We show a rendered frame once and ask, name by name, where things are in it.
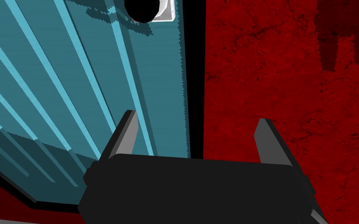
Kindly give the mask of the black and white door knob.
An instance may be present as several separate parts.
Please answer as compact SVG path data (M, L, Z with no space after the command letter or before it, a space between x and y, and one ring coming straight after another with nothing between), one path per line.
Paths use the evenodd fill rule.
M174 21L175 0L124 0L129 17L137 23Z

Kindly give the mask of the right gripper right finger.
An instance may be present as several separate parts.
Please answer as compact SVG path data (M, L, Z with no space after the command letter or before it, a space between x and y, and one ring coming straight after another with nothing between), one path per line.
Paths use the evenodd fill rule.
M269 126L267 119L259 119L254 139L261 163L291 166L289 158L275 136L273 129Z

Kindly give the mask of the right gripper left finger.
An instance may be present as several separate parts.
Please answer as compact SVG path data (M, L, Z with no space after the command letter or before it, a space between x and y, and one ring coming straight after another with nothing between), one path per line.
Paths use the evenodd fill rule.
M131 154L138 129L137 112L127 110L104 148L100 161L106 161L116 154Z

